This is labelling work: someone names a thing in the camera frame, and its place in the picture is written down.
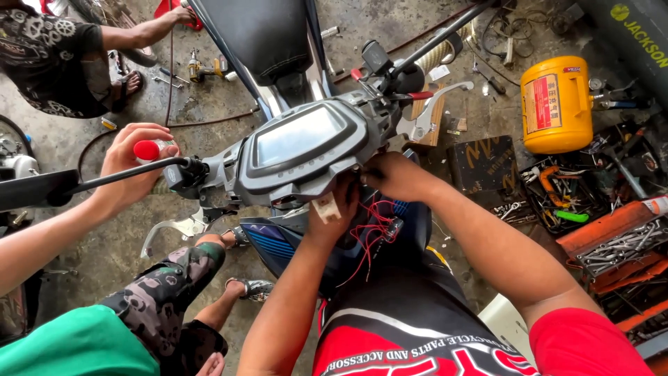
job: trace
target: digital display screen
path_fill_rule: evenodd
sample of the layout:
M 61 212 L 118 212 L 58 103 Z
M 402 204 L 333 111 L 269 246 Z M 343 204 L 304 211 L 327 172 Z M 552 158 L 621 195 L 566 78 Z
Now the digital display screen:
M 315 110 L 258 136 L 257 163 L 264 167 L 298 157 L 322 145 L 341 129 L 326 108 Z

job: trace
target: yellow air tank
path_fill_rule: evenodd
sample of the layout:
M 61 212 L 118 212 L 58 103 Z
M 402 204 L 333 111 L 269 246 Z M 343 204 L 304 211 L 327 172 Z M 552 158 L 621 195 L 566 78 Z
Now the yellow air tank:
M 594 137 L 587 63 L 561 56 L 529 68 L 520 81 L 524 146 L 558 154 L 587 146 Z

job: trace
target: red shirt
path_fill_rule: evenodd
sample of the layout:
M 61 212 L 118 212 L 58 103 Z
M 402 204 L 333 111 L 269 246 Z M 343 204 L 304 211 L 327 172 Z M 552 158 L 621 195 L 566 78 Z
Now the red shirt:
M 652 375 L 624 334 L 587 310 L 536 322 L 536 369 L 433 282 L 394 275 L 343 295 L 326 307 L 314 376 Z

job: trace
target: camouflage pants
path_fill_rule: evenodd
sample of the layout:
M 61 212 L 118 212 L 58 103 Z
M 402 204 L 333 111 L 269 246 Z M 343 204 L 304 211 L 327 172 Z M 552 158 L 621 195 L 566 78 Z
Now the camouflage pants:
M 180 248 L 100 304 L 116 311 L 161 374 L 195 375 L 211 353 L 227 354 L 227 342 L 198 320 L 184 324 L 183 316 L 224 260 L 225 250 L 215 243 Z

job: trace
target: silver brake lever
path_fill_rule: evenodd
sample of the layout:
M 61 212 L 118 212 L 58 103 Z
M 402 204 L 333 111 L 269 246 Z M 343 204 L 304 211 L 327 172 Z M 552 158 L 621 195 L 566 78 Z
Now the silver brake lever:
M 153 249 L 151 248 L 151 243 L 158 234 L 158 230 L 163 227 L 171 227 L 177 229 L 183 234 L 182 239 L 188 240 L 195 235 L 207 232 L 211 228 L 211 225 L 213 225 L 213 221 L 207 223 L 204 220 L 204 209 L 202 207 L 200 207 L 197 213 L 191 215 L 186 219 L 182 219 L 180 221 L 175 221 L 173 219 L 170 219 L 168 221 L 162 221 L 157 225 L 153 226 L 151 231 L 148 232 L 146 240 L 144 240 L 144 247 L 142 247 L 142 253 L 140 254 L 140 257 L 149 258 L 153 256 Z
M 422 140 L 422 137 L 424 137 L 424 135 L 427 134 L 432 127 L 432 112 L 434 111 L 434 107 L 436 106 L 438 98 L 440 98 L 443 94 L 455 89 L 462 89 L 463 91 L 471 90 L 473 89 L 473 82 L 464 81 L 460 82 L 459 84 L 450 85 L 446 88 L 438 90 L 436 93 L 434 93 L 434 96 L 429 98 L 427 105 L 424 106 L 422 112 L 417 116 L 417 118 L 413 120 L 406 120 L 401 118 L 399 124 L 397 124 L 397 134 L 404 133 L 407 135 L 408 140 L 413 142 Z

